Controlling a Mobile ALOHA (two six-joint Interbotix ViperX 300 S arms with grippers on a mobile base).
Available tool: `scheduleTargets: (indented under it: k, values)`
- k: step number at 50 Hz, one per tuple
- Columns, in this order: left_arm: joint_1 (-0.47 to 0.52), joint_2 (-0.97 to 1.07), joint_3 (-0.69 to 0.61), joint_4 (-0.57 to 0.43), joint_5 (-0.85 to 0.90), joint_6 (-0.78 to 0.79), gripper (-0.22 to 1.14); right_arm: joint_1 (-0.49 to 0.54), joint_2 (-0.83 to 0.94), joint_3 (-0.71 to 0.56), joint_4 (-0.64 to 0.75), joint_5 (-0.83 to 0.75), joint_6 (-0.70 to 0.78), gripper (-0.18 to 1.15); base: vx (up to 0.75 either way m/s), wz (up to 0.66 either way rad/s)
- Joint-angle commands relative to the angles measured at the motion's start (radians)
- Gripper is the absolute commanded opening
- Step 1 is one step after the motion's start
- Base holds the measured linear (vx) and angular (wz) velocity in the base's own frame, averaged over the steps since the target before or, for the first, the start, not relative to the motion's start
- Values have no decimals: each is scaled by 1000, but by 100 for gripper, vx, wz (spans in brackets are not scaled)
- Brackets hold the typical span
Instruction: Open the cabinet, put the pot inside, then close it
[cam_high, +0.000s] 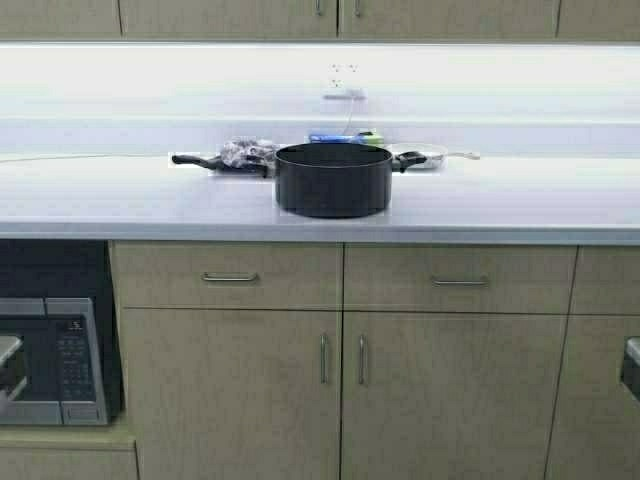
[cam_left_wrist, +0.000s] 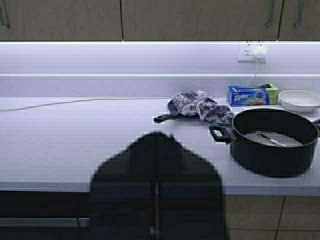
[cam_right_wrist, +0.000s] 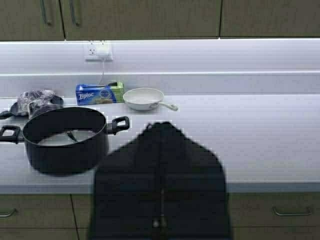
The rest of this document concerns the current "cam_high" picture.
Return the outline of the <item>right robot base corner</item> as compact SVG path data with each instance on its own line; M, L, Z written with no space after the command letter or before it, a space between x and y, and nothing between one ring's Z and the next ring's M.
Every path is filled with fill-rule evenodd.
M626 340L621 366L620 380L636 400L640 399L639 338Z

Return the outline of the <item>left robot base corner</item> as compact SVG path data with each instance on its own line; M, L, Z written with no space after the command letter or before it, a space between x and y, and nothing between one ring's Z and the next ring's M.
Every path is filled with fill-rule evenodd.
M19 337L1 337L1 412L27 385L23 342Z

